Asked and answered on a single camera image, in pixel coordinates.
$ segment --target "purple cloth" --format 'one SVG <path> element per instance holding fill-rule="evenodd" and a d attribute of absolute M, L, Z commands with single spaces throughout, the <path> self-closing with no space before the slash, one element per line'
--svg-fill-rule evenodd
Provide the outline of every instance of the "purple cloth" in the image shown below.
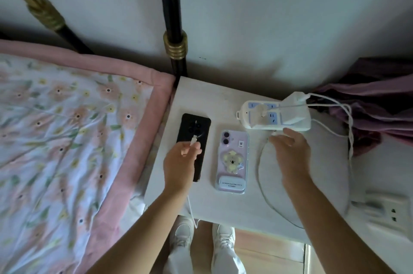
<path fill-rule="evenodd" d="M 351 106 L 355 156 L 379 145 L 382 134 L 413 146 L 413 61 L 360 58 L 337 84 L 314 92 Z M 331 103 L 317 98 L 311 102 Z M 348 121 L 340 107 L 320 110 Z"/>

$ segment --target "leg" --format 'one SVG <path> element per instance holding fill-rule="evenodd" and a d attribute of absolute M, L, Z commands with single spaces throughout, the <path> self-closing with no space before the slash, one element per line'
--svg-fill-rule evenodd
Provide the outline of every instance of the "leg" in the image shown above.
<path fill-rule="evenodd" d="M 194 238 L 194 223 L 178 215 L 169 235 L 170 254 L 163 268 L 163 274 L 193 274 L 190 255 Z"/>
<path fill-rule="evenodd" d="M 246 274 L 245 267 L 234 251 L 235 229 L 220 224 L 213 224 L 214 255 L 212 274 Z"/>

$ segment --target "bed frame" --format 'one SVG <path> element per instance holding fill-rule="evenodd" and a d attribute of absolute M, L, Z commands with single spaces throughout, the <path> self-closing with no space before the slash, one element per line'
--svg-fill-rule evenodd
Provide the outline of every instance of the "bed frame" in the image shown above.
<path fill-rule="evenodd" d="M 29 12 L 45 27 L 69 42 L 80 54 L 94 54 L 66 25 L 65 19 L 49 0 L 24 0 Z M 171 58 L 172 71 L 178 84 L 180 76 L 187 76 L 186 54 L 188 39 L 182 30 L 180 0 L 162 0 L 166 31 L 163 35 L 165 50 Z M 11 39 L 0 32 L 1 39 Z"/>

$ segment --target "floor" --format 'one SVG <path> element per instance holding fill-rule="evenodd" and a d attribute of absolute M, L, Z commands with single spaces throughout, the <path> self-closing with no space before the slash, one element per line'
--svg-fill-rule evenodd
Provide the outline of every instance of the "floor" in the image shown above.
<path fill-rule="evenodd" d="M 211 273 L 211 229 L 211 223 L 199 221 L 198 229 L 195 230 L 191 245 L 194 274 Z M 243 230 L 235 230 L 235 235 L 235 252 L 244 263 L 247 273 L 304 273 L 303 243 Z M 165 243 L 151 273 L 162 273 L 163 264 L 168 258 L 168 250 L 168 243 Z"/>

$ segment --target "white sneaker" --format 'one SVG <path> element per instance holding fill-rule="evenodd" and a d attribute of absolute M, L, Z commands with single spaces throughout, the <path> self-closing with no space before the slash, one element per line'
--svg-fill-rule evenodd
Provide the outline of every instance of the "white sneaker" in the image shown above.
<path fill-rule="evenodd" d="M 212 239 L 214 241 L 214 254 L 211 268 L 214 267 L 215 256 L 220 249 L 229 248 L 234 250 L 235 228 L 214 223 L 212 225 Z"/>
<path fill-rule="evenodd" d="M 178 215 L 169 234 L 170 250 L 172 251 L 178 246 L 190 249 L 193 238 L 194 222 L 187 217 Z"/>

